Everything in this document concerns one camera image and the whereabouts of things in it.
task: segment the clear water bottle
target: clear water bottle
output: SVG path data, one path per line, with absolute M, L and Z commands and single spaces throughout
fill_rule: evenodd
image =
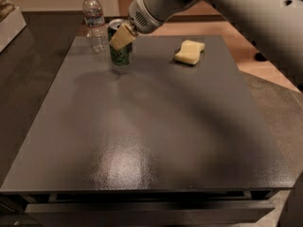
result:
M 101 3 L 98 0 L 84 0 L 82 10 L 94 50 L 97 53 L 105 52 L 108 39 Z

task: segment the can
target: can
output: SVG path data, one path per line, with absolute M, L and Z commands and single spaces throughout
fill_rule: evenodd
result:
M 116 31 L 124 22 L 124 19 L 114 19 L 109 23 L 107 29 L 109 41 L 112 40 Z M 127 66 L 131 63 L 132 44 L 128 44 L 117 51 L 110 46 L 110 51 L 113 64 L 117 66 Z

